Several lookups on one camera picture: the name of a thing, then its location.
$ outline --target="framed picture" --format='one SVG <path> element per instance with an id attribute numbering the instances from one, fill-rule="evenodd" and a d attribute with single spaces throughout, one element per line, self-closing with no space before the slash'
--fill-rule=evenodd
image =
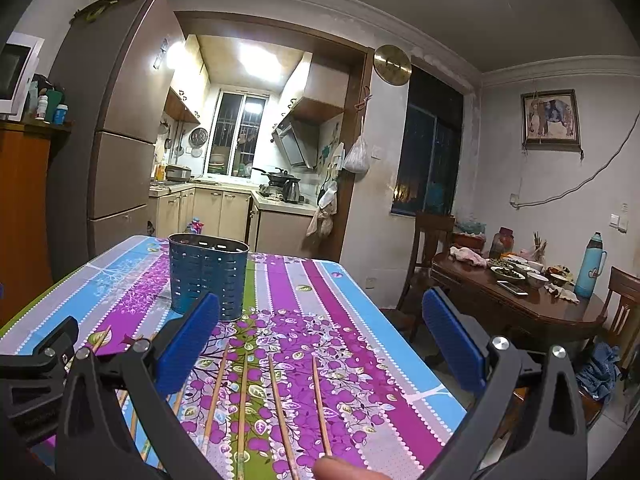
<path id="1" fill-rule="evenodd" d="M 574 90 L 534 92 L 521 95 L 521 99 L 523 146 L 580 149 Z"/>

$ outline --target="window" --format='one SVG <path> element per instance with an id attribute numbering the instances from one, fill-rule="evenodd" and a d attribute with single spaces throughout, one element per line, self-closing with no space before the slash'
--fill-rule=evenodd
<path id="1" fill-rule="evenodd" d="M 461 94 L 413 67 L 391 212 L 411 216 L 421 210 L 451 213 L 462 111 Z"/>
<path id="2" fill-rule="evenodd" d="M 266 102 L 264 97 L 222 92 L 213 119 L 207 173 L 251 176 Z"/>

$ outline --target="light blue thermos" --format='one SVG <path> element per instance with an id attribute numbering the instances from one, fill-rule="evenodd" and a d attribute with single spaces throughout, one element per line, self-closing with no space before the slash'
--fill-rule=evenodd
<path id="1" fill-rule="evenodd" d="M 584 251 L 580 274 L 575 280 L 574 293 L 576 296 L 590 298 L 596 286 L 596 279 L 602 274 L 604 262 L 607 260 L 607 251 L 602 250 L 602 237 L 596 232 L 587 244 Z"/>

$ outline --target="silver bolt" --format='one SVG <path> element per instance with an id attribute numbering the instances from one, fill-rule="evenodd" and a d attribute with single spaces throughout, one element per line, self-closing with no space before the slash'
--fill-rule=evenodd
<path id="1" fill-rule="evenodd" d="M 566 350 L 562 348 L 560 345 L 553 345 L 551 347 L 551 353 L 555 355 L 558 359 L 564 359 L 566 357 Z"/>
<path id="2" fill-rule="evenodd" d="M 87 359 L 89 354 L 90 350 L 86 346 L 83 346 L 76 352 L 76 359 Z"/>
<path id="3" fill-rule="evenodd" d="M 135 343 L 133 343 L 133 351 L 142 354 L 142 352 L 146 352 L 147 350 L 149 350 L 150 346 L 151 343 L 149 342 L 149 339 L 138 339 Z"/>
<path id="4" fill-rule="evenodd" d="M 506 350 L 507 348 L 509 348 L 509 340 L 501 335 L 497 335 L 496 337 L 494 337 L 494 339 L 491 341 L 491 344 L 494 345 L 494 347 L 496 347 L 498 350 Z"/>

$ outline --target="orange wooden cabinet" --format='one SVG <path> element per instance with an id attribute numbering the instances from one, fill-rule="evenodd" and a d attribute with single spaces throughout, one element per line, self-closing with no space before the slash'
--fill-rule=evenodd
<path id="1" fill-rule="evenodd" d="M 0 327 L 52 285 L 45 195 L 52 137 L 64 126 L 0 121 Z"/>

